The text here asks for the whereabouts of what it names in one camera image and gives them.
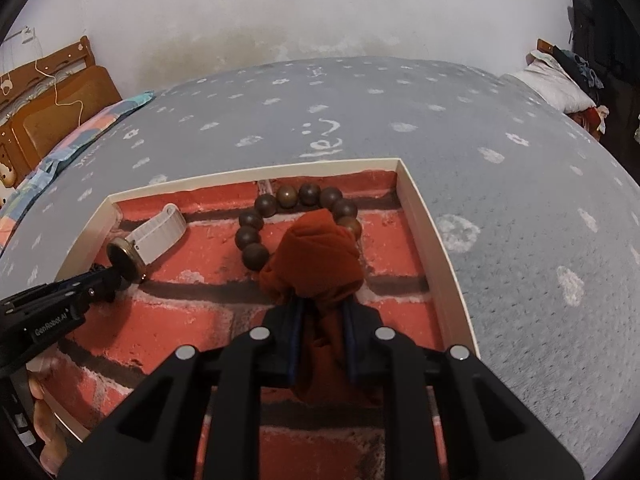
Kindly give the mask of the person's left hand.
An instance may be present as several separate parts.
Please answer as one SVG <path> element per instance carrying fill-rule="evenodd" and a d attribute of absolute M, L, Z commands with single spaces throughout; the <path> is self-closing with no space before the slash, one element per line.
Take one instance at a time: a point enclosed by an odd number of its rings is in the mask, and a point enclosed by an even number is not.
<path fill-rule="evenodd" d="M 34 427 L 38 436 L 43 440 L 44 447 L 40 453 L 40 464 L 48 474 L 53 477 L 66 460 L 68 449 L 64 434 L 56 424 L 56 418 L 49 404 L 44 400 L 44 392 L 38 377 L 30 374 L 28 386 L 34 398 Z"/>

